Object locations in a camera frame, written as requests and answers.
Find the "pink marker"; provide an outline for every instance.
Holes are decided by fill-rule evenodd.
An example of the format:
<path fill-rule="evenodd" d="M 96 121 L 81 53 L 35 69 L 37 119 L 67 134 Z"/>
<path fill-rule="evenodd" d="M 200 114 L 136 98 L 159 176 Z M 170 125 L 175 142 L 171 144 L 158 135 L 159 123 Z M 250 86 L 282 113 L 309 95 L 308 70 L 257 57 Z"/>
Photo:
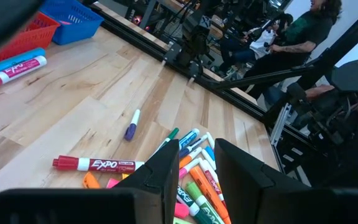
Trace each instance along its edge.
<path fill-rule="evenodd" d="M 19 78 L 29 72 L 32 72 L 47 64 L 47 59 L 44 56 L 37 56 L 33 59 L 18 63 L 13 67 L 0 71 L 0 86 Z"/>
<path fill-rule="evenodd" d="M 201 158 L 193 159 L 193 161 L 189 162 L 187 165 L 185 165 L 182 169 L 179 170 L 179 179 L 182 179 L 189 171 L 197 166 L 200 161 L 202 161 Z"/>
<path fill-rule="evenodd" d="M 135 172 L 144 162 L 117 161 L 111 159 L 89 159 L 71 156 L 59 156 L 53 159 L 53 166 L 58 170 L 101 171 L 113 173 Z"/>
<path fill-rule="evenodd" d="M 107 183 L 106 188 L 107 188 L 107 189 L 110 189 L 110 188 L 114 187 L 115 185 L 117 185 L 118 183 L 119 183 L 119 180 L 110 178 L 110 179 L 109 179 L 109 182 Z"/>
<path fill-rule="evenodd" d="M 175 213 L 173 215 L 178 218 L 186 218 L 186 216 L 189 215 L 189 208 L 186 205 L 177 202 L 175 204 Z"/>

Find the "light wood tabletop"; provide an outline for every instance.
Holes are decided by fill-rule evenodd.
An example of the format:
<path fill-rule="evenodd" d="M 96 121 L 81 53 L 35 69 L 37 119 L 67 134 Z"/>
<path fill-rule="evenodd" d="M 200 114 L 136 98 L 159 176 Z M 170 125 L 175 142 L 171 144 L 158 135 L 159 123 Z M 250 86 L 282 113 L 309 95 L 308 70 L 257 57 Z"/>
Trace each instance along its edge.
<path fill-rule="evenodd" d="M 178 138 L 192 128 L 209 131 L 278 169 L 262 123 L 101 27 L 92 39 L 51 44 L 46 58 L 46 66 L 0 88 L 0 191 L 81 188 L 85 173 L 57 171 L 53 158 L 145 161 L 175 127 Z M 136 109 L 140 120 L 127 142 Z M 94 175 L 102 186 L 121 179 Z"/>

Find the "green marker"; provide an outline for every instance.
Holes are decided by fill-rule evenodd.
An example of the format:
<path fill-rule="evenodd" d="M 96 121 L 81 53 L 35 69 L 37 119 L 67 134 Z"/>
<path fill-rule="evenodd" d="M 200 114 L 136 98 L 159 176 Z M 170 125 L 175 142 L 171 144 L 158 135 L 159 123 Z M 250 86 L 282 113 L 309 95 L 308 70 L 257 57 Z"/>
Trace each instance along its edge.
<path fill-rule="evenodd" d="M 161 145 L 157 148 L 157 150 L 155 150 L 155 152 L 153 153 L 153 155 L 162 148 L 162 146 L 166 145 L 169 141 L 171 141 L 179 132 L 179 128 L 175 128 L 166 139 L 164 139 L 164 141 L 161 143 Z"/>
<path fill-rule="evenodd" d="M 190 196 L 195 199 L 200 209 L 205 212 L 205 214 L 211 219 L 214 224 L 224 224 L 223 220 L 219 215 L 215 212 L 212 205 L 207 201 L 205 196 L 201 193 L 196 183 L 189 182 L 186 184 L 186 191 L 190 194 Z"/>
<path fill-rule="evenodd" d="M 173 224 L 191 224 L 190 222 L 181 220 L 180 218 L 173 217 Z"/>

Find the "black shirt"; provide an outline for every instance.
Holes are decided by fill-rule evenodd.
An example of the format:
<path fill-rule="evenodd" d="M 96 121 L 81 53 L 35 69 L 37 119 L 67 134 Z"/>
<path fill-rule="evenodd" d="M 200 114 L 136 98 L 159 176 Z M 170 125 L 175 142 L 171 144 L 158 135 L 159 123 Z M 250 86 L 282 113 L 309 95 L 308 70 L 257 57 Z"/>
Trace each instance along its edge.
<path fill-rule="evenodd" d="M 317 47 L 328 37 L 332 26 L 333 20 L 331 18 L 308 11 L 293 22 L 285 31 L 283 46 L 297 45 L 310 41 L 315 43 Z M 298 53 L 294 57 L 305 61 L 309 55 L 310 53 Z"/>

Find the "yellow marker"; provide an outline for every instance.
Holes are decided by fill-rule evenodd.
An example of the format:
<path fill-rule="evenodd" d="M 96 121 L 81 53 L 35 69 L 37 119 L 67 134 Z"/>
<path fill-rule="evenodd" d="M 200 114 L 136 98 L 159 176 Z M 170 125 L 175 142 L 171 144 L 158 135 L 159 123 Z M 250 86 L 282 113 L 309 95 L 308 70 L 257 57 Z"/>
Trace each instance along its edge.
<path fill-rule="evenodd" d="M 129 176 L 129 174 L 122 174 L 122 179 L 124 180 L 125 178 L 127 178 Z"/>

